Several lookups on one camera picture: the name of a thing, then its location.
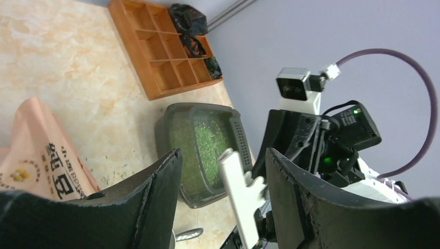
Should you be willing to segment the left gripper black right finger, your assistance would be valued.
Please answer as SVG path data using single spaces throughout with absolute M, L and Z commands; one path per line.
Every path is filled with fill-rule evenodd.
M 439 248 L 439 198 L 390 204 L 355 195 L 266 151 L 279 248 Z

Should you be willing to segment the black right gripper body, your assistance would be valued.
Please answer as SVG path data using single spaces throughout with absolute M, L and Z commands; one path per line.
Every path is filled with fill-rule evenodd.
M 252 178 L 266 177 L 266 150 L 274 148 L 301 169 L 337 186 L 365 179 L 359 152 L 382 141 L 363 104 L 348 101 L 321 115 L 271 110 Z

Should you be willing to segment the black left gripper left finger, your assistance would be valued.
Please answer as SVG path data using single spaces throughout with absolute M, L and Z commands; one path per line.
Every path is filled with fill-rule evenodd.
M 123 181 L 66 202 L 1 192 L 1 248 L 168 248 L 183 168 L 175 148 Z

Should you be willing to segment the silver metal scoop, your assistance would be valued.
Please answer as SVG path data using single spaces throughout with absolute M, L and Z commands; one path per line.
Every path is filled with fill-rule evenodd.
M 194 228 L 191 230 L 183 231 L 178 234 L 174 234 L 174 237 L 176 242 L 181 242 L 181 241 L 191 240 L 200 237 L 203 233 L 204 233 L 203 228 Z

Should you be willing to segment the pink cat litter bag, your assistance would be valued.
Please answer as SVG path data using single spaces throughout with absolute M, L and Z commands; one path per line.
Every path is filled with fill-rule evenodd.
M 38 98 L 25 100 L 1 148 L 1 191 L 24 190 L 54 200 L 83 199 L 100 188 L 58 118 Z

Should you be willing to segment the piano pattern bag clip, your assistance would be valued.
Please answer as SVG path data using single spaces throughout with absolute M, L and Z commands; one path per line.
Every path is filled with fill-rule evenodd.
M 259 240 L 254 214 L 267 200 L 265 178 L 252 178 L 250 171 L 244 172 L 240 154 L 231 148 L 219 156 L 218 164 L 241 243 L 244 248 L 253 248 Z

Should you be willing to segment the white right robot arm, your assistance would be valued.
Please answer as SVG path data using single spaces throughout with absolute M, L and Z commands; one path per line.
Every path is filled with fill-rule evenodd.
M 370 199 L 405 203 L 404 184 L 378 178 L 359 152 L 382 141 L 365 106 L 349 101 L 322 115 L 291 110 L 269 112 L 251 177 L 266 177 L 266 149 L 274 148 L 301 169 L 345 191 Z

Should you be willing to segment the green cat litter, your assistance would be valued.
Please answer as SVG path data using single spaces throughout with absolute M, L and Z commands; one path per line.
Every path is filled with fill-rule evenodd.
M 179 119 L 170 124 L 170 143 L 183 152 L 182 185 L 189 196 L 207 192 L 201 169 L 208 184 L 222 186 L 217 159 L 229 147 L 227 136 L 219 120 L 191 121 Z

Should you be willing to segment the dark grey litter box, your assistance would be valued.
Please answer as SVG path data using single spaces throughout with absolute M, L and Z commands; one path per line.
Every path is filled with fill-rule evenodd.
M 226 149 L 239 152 L 244 172 L 253 167 L 241 115 L 229 106 L 171 104 L 155 123 L 155 142 L 159 156 L 172 148 L 182 151 L 180 196 L 192 209 L 226 196 L 217 161 Z

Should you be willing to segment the orange divided organizer tray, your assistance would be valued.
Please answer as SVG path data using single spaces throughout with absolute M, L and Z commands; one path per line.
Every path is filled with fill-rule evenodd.
M 198 36 L 207 54 L 190 56 L 166 6 L 146 1 L 111 1 L 108 11 L 149 100 L 156 100 L 223 81 L 209 72 L 214 56 L 205 35 Z

